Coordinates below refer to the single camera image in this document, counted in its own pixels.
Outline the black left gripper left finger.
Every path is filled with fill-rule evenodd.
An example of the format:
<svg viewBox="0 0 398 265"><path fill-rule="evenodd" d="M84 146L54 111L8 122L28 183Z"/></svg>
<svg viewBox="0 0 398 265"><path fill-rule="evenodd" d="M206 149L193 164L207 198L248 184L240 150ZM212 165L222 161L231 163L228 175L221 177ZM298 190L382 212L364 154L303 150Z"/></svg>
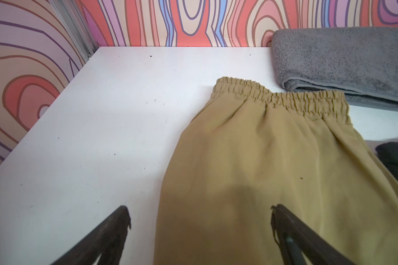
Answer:
<svg viewBox="0 0 398 265"><path fill-rule="evenodd" d="M129 210L121 205L54 264L118 265L130 229Z"/></svg>

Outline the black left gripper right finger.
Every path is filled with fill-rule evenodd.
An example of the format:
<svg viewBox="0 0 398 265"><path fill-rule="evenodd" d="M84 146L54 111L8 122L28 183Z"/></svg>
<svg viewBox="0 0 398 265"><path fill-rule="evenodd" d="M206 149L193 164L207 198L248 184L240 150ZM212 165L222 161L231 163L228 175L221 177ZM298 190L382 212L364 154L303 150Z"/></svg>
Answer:
<svg viewBox="0 0 398 265"><path fill-rule="evenodd" d="M285 265L352 265L282 204L272 206L271 226Z"/></svg>

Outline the khaki shorts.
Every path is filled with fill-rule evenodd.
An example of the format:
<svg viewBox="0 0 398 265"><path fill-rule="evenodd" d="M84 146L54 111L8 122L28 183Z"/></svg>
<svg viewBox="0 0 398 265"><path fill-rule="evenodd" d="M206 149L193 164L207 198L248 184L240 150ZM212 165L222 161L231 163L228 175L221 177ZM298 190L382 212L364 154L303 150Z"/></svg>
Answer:
<svg viewBox="0 0 398 265"><path fill-rule="evenodd" d="M398 181L340 91L273 93L217 80L163 178L156 265L280 265L284 205L357 265L398 265Z"/></svg>

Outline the grey folded towel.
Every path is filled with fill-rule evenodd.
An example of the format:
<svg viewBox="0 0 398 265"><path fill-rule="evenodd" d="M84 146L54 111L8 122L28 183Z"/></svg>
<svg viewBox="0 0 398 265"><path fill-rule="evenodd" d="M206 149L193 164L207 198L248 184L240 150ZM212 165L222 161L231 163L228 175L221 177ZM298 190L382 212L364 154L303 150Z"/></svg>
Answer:
<svg viewBox="0 0 398 265"><path fill-rule="evenodd" d="M351 105L398 112L398 28L281 29L272 57L288 92L336 90Z"/></svg>

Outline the aluminium frame post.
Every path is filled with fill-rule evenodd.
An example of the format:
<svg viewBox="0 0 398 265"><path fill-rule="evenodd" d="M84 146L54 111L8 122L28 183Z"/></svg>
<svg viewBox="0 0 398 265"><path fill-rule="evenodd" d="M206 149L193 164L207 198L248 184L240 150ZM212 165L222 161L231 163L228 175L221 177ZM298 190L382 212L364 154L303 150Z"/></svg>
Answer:
<svg viewBox="0 0 398 265"><path fill-rule="evenodd" d="M54 11L67 30L77 50L88 61L98 49L98 44L88 28L81 8L73 0L51 0Z"/></svg>

